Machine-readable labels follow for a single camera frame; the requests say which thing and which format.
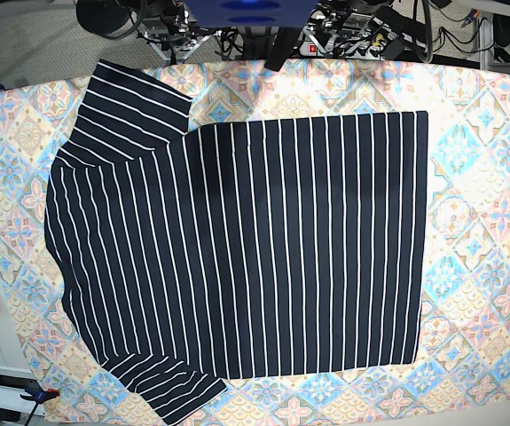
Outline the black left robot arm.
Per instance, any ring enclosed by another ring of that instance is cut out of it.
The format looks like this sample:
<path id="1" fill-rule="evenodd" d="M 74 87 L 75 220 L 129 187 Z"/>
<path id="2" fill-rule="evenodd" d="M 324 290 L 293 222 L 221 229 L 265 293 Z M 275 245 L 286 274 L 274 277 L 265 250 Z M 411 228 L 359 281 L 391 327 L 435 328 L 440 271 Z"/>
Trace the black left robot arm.
<path id="1" fill-rule="evenodd" d="M 429 1 L 414 1 L 412 15 L 394 1 L 320 1 L 302 29 L 302 58 L 396 60 L 410 51 L 422 63 L 435 54 Z"/>

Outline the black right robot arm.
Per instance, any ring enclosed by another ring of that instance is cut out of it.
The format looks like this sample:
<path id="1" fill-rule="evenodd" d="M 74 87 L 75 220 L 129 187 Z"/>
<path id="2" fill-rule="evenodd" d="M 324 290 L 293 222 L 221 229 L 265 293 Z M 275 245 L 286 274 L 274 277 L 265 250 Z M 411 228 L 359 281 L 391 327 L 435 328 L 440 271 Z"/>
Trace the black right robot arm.
<path id="1" fill-rule="evenodd" d="M 110 41 L 135 36 L 171 65 L 186 62 L 217 33 L 201 27 L 181 1 L 79 0 L 75 13 L 84 30 Z"/>

